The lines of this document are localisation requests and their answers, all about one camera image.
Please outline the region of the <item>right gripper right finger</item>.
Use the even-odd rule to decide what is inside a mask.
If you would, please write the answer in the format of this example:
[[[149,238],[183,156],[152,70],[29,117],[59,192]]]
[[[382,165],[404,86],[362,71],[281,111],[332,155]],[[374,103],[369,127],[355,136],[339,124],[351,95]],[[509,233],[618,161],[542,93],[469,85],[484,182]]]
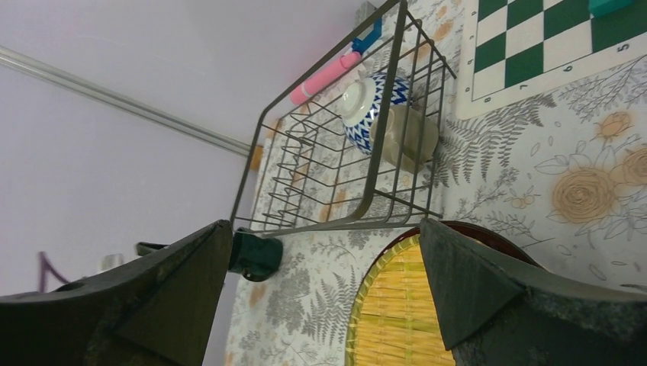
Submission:
[[[585,284],[544,267],[510,285],[429,282],[458,365],[644,365],[646,295]]]

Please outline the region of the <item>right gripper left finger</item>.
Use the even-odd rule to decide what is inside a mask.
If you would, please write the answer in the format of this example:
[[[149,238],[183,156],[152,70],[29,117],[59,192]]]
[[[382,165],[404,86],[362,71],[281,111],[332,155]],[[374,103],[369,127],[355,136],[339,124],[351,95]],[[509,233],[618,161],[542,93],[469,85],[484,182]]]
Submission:
[[[200,365],[232,246],[218,220],[110,271],[1,298],[3,365]]]

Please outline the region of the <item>beige plate dark red rim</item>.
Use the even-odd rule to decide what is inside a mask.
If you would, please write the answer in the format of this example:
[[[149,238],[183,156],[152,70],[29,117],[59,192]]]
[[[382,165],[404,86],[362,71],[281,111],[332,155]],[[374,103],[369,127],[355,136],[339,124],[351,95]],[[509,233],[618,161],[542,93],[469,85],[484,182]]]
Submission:
[[[491,230],[459,221],[422,220],[391,247],[418,235],[427,279],[435,287],[441,280],[477,280],[514,286],[542,266],[510,240]]]

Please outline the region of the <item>yellow woven bamboo tray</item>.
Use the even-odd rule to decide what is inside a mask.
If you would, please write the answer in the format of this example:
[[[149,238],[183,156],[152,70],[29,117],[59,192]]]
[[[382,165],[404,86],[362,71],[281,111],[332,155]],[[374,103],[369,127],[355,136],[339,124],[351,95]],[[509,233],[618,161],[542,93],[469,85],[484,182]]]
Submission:
[[[362,279],[346,333],[347,365],[454,365],[446,350],[412,230],[379,254]]]

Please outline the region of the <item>dark green mug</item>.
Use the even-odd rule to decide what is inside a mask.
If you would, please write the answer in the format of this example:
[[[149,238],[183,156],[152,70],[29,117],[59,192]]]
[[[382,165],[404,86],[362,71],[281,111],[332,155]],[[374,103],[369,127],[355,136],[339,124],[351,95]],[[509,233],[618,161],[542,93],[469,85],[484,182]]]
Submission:
[[[233,234],[228,271],[251,282],[262,282],[276,273],[282,263],[283,244],[239,228]]]

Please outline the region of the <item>beige mug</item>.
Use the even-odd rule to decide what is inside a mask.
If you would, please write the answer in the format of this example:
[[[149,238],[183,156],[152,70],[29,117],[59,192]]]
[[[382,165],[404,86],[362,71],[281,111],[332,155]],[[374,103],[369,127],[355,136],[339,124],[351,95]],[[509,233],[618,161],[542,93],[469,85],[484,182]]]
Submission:
[[[429,117],[405,105],[388,111],[381,159],[411,174],[422,172],[433,158],[439,129]]]

